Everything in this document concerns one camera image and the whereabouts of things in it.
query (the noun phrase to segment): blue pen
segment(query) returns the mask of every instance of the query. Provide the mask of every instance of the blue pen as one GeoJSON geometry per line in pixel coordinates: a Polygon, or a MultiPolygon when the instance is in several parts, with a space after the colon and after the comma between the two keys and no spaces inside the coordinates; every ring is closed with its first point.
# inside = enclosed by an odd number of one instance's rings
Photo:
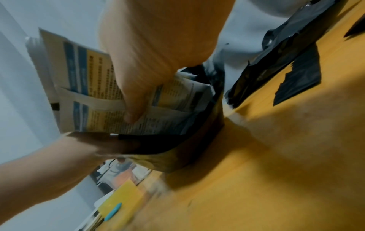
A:
{"type": "Polygon", "coordinates": [[[117,212],[118,210],[122,207],[122,203],[117,204],[113,210],[104,218],[104,221],[108,221],[110,220],[117,212]]]}

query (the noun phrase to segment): person's right hand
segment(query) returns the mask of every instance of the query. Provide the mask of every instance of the person's right hand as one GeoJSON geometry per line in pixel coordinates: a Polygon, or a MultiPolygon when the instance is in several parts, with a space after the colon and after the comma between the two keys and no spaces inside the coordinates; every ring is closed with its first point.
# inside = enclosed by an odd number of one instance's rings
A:
{"type": "Polygon", "coordinates": [[[99,39],[113,61],[127,107],[136,122],[148,95],[183,67],[206,61],[234,0],[110,0],[99,39]]]}

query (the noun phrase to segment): black plastic scrap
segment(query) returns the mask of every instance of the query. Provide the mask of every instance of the black plastic scrap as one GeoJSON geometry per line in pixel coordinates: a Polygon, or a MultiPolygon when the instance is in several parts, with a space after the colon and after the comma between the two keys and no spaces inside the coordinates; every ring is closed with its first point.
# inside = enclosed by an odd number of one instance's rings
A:
{"type": "Polygon", "coordinates": [[[350,35],[356,35],[365,31],[365,14],[355,22],[355,24],[347,31],[344,38],[350,35]]]}
{"type": "Polygon", "coordinates": [[[285,74],[285,80],[275,93],[274,106],[321,82],[321,66],[316,44],[299,55],[292,64],[292,71],[285,74]]]}
{"type": "Polygon", "coordinates": [[[227,103],[238,107],[280,70],[291,63],[309,45],[317,41],[333,24],[346,0],[311,1],[291,16],[283,25],[266,34],[266,48],[242,72],[226,93],[227,103]]]}

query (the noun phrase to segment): wooden desk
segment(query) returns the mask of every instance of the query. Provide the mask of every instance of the wooden desk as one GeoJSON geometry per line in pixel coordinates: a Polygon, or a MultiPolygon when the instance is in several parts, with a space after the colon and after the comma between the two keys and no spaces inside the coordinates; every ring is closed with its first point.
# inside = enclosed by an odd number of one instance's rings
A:
{"type": "Polygon", "coordinates": [[[286,67],[195,163],[162,176],[173,199],[147,230],[365,230],[365,34],[343,38],[364,12],[349,0],[317,42],[320,85],[273,107],[286,67]]]}

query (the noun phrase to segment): table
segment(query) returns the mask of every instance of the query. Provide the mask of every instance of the table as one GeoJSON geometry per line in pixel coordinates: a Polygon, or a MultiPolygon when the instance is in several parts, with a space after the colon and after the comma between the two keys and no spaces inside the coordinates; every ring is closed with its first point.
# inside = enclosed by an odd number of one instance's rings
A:
{"type": "Polygon", "coordinates": [[[146,230],[365,230],[365,34],[343,38],[364,12],[348,0],[317,41],[320,85],[273,107],[286,67],[196,162],[151,173],[140,187],[161,178],[172,196],[146,230]]]}

